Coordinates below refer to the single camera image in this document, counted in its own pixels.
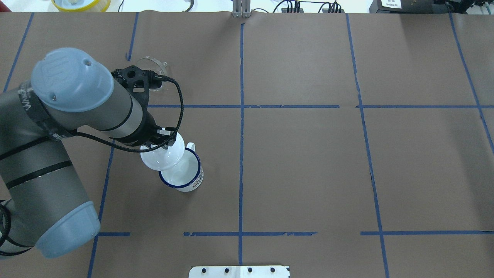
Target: gray robot arm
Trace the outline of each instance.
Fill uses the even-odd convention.
[[[60,142],[78,127],[128,146],[173,144],[147,112],[145,94],[132,96],[142,83],[136,73],[146,74],[130,67],[112,76],[87,53],[60,48],[36,64],[31,80],[0,94],[0,175],[12,197],[0,201],[0,259],[33,246],[55,258],[99,232],[93,203]]]

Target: white label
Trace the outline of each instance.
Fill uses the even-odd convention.
[[[383,7],[401,9],[401,0],[381,0]]]

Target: metal bracket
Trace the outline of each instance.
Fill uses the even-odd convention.
[[[289,266],[193,267],[189,278],[290,278]]]
[[[233,17],[250,17],[250,0],[233,0]]]

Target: mug handle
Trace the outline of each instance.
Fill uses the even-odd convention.
[[[191,149],[193,151],[196,151],[196,144],[190,142],[190,143],[187,143],[187,148],[188,149]]]

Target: yellow bucket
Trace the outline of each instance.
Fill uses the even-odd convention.
[[[51,0],[61,12],[104,12],[111,0]]]

